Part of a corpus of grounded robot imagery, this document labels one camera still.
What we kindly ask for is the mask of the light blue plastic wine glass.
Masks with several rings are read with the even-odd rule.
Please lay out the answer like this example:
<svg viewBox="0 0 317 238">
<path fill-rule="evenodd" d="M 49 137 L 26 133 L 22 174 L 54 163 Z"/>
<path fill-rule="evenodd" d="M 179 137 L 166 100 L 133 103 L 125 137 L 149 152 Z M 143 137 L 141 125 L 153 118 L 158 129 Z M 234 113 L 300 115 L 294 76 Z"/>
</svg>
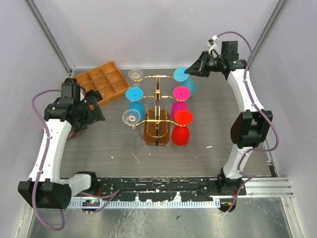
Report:
<svg viewBox="0 0 317 238">
<path fill-rule="evenodd" d="M 187 87 L 191 92 L 191 97 L 197 93 L 197 85 L 190 77 L 190 74 L 185 73 L 187 67 L 179 67 L 173 73 L 173 78 L 179 83 L 180 86 Z"/>
</svg>

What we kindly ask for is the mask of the magenta plastic wine glass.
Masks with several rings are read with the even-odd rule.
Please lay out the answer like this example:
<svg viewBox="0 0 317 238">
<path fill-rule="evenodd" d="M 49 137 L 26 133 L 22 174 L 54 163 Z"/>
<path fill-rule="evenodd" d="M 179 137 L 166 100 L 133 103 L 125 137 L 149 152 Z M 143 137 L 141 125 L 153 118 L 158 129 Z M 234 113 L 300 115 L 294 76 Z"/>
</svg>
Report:
<svg viewBox="0 0 317 238">
<path fill-rule="evenodd" d="M 186 100 L 190 98 L 191 91 L 185 86 L 178 86 L 173 90 L 173 97 L 175 102 L 172 105 L 171 116 L 174 118 L 175 114 L 180 110 L 188 110 Z"/>
</svg>

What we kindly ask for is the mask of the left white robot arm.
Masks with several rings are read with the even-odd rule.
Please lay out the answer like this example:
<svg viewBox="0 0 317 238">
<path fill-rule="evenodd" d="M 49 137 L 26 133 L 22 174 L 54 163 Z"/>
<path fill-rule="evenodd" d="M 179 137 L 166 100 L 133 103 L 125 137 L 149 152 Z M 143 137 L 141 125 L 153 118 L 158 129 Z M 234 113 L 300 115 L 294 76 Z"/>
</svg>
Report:
<svg viewBox="0 0 317 238">
<path fill-rule="evenodd" d="M 61 86 L 60 97 L 45 108 L 40 117 L 44 133 L 37 160 L 27 181 L 18 184 L 19 194 L 33 209 L 65 209 L 73 196 L 81 192 L 95 196 L 99 192 L 95 172 L 77 172 L 60 179 L 67 139 L 105 120 L 98 97 L 96 91 L 86 91 L 75 79 L 68 78 Z"/>
</svg>

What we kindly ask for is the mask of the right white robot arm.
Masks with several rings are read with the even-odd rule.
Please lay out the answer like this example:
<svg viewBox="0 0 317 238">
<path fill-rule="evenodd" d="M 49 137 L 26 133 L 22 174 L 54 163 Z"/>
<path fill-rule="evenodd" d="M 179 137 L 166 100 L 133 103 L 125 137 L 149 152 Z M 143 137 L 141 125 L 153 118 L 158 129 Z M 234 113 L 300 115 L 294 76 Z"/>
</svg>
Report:
<svg viewBox="0 0 317 238">
<path fill-rule="evenodd" d="M 197 77 L 220 72 L 235 95 L 239 115 L 230 130 L 233 147 L 215 182 L 219 193 L 229 195 L 242 184 L 243 168 L 250 154 L 265 141 L 273 114 L 264 109 L 255 94 L 247 62 L 239 59 L 238 42 L 223 41 L 219 49 L 215 40 L 210 39 L 208 46 L 184 72 Z"/>
</svg>

